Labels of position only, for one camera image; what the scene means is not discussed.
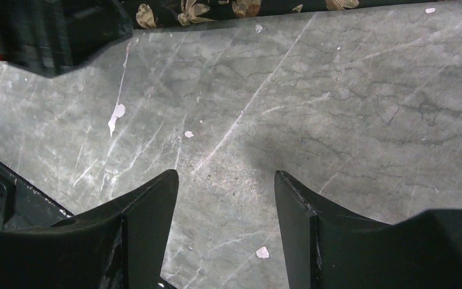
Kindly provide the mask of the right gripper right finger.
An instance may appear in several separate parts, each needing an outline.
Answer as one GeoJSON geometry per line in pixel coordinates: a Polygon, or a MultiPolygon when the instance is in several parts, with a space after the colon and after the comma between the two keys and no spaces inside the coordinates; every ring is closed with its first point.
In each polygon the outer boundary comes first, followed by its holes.
{"type": "Polygon", "coordinates": [[[390,225],[277,171],[274,192],[291,288],[462,288],[462,209],[390,225]]]}

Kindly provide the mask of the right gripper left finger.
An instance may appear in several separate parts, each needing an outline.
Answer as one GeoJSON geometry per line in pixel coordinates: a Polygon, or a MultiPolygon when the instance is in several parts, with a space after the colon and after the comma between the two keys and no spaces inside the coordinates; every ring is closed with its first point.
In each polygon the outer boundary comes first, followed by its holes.
{"type": "Polygon", "coordinates": [[[178,188],[168,169],[72,214],[19,184],[0,206],[0,288],[170,288],[161,269],[178,188]]]}

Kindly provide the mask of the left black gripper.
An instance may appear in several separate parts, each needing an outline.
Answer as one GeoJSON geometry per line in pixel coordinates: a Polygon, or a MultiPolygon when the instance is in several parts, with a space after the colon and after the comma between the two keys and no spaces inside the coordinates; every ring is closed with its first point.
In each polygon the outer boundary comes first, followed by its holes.
{"type": "Polygon", "coordinates": [[[131,38],[118,1],[0,1],[0,61],[53,78],[131,38]]]}

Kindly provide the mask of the black gold patterned tie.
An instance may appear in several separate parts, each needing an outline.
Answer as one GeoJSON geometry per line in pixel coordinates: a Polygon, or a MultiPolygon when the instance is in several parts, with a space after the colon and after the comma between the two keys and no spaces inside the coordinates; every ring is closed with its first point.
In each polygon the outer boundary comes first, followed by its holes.
{"type": "Polygon", "coordinates": [[[302,12],[426,3],[427,0],[145,0],[120,1],[134,28],[156,29],[197,23],[302,12]]]}

